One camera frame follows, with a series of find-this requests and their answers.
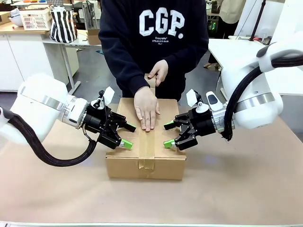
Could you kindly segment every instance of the hand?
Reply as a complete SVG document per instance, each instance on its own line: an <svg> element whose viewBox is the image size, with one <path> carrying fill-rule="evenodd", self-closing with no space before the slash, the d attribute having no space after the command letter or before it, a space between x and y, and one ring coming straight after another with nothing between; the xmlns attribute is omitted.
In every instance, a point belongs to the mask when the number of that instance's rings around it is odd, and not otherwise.
<svg viewBox="0 0 303 227"><path fill-rule="evenodd" d="M153 78L156 74L156 86L158 87L162 83L169 71L169 65L165 60L161 60L155 64L151 72L148 75L148 78Z"/></svg>
<svg viewBox="0 0 303 227"><path fill-rule="evenodd" d="M134 108L137 117L141 121L142 129L147 132L154 129L156 113L160 114L160 110L158 100L149 87L142 87L136 92L134 95Z"/></svg>

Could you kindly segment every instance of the cgp logo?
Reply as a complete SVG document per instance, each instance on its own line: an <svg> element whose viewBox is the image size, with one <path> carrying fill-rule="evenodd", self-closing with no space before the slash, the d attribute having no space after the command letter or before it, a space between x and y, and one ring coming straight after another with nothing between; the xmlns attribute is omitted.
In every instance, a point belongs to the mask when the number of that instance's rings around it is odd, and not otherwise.
<svg viewBox="0 0 303 227"><path fill-rule="evenodd" d="M185 23L185 19L181 13L175 10L170 11L171 15L171 27L168 31L169 35L176 36L176 28L182 28ZM155 27L149 27L147 30L145 29L145 21L149 19L154 18L154 14L150 9L144 10L140 15L140 34L143 36L149 36L153 33L153 31L156 29L156 31L159 34L164 34L167 32L168 29L168 20L169 20L169 14L167 12L167 9L164 7L160 7L156 13L156 25ZM183 38L183 34L180 33L178 35L179 39Z"/></svg>

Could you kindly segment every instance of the packing tape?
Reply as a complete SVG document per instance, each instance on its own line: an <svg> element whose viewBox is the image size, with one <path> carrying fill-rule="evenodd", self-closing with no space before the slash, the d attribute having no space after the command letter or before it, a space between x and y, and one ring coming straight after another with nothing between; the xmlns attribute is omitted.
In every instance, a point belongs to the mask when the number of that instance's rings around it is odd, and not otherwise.
<svg viewBox="0 0 303 227"><path fill-rule="evenodd" d="M145 74L144 76L145 80L151 87L151 91L156 94L156 77L153 77L151 79L148 78L148 74Z"/></svg>
<svg viewBox="0 0 303 227"><path fill-rule="evenodd" d="M156 79L148 79L148 74L145 75L146 81L151 86L153 92L156 88ZM140 131L140 151L138 167L141 170L141 177L148 177L155 167L155 131L150 132Z"/></svg>

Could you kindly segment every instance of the black hoodie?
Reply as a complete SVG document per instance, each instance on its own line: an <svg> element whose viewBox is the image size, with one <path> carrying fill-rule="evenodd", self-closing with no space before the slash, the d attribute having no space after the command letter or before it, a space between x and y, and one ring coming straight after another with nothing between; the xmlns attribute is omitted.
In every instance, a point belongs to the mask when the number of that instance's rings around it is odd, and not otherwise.
<svg viewBox="0 0 303 227"><path fill-rule="evenodd" d="M99 39L119 87L133 95L165 59L166 80L183 79L208 49L205 0L101 0Z"/></svg>

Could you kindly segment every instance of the striped bag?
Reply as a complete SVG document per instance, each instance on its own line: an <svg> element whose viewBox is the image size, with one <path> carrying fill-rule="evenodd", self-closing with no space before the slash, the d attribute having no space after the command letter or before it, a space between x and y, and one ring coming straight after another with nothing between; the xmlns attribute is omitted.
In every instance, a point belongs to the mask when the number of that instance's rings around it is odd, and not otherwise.
<svg viewBox="0 0 303 227"><path fill-rule="evenodd" d="M69 44L77 39L77 28L72 11L52 11L53 23L50 38L59 43Z"/></svg>

